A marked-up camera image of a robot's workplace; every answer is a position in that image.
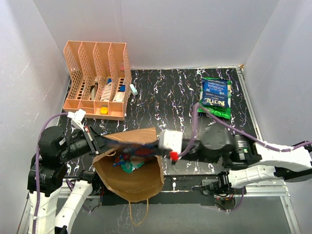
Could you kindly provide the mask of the blue snack packet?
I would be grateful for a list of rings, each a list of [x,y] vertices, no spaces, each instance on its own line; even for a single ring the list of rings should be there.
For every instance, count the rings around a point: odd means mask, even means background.
[[[146,144],[139,143],[108,143],[108,146],[116,149],[122,154],[128,154],[130,156],[139,157],[152,157],[161,156],[164,157],[168,155],[170,150],[160,148],[158,142],[154,141]]]

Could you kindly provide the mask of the brown paper bag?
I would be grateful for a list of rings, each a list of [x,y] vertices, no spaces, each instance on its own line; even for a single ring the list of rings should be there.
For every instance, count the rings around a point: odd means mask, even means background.
[[[110,134],[105,137],[120,143],[151,143],[157,140],[154,127]],[[149,198],[162,190],[164,176],[160,156],[153,156],[151,161],[139,169],[127,173],[120,166],[113,166],[113,156],[110,152],[115,151],[115,149],[105,150],[93,160],[93,167],[108,190],[130,204],[148,202]]]

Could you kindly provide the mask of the blue Kettle chips bag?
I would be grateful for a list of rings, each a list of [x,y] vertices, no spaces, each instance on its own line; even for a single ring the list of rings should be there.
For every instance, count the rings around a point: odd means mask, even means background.
[[[205,106],[230,107],[231,82],[225,79],[203,78],[201,103]]]

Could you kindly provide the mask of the green Chuba chips bag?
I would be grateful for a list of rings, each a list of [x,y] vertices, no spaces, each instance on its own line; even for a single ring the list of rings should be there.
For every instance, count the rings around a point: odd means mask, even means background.
[[[202,104],[201,98],[202,98],[202,87],[200,89],[200,100],[199,100],[200,104]],[[217,106],[205,106],[205,105],[203,105],[203,106],[205,108],[207,108],[212,114],[214,114],[217,117],[222,117],[225,119],[231,119],[231,98],[230,98],[230,107],[229,108],[221,108],[221,107],[217,107]]]

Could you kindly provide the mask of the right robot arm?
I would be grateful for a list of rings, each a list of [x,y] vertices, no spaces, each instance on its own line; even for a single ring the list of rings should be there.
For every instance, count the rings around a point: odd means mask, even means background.
[[[217,179],[201,184],[208,194],[228,195],[251,183],[270,179],[303,182],[312,177],[312,145],[266,145],[233,135],[219,125],[207,127],[182,160],[221,163]]]

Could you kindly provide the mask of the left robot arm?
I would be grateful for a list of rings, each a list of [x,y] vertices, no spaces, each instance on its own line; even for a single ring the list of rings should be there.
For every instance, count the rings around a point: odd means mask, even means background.
[[[62,209],[57,202],[67,173],[67,162],[84,154],[99,155],[111,149],[114,141],[101,136],[91,127],[75,130],[67,137],[59,126],[42,131],[36,154],[32,158],[27,189],[31,200],[31,234],[69,234],[86,198],[101,189],[99,176],[82,171]]]

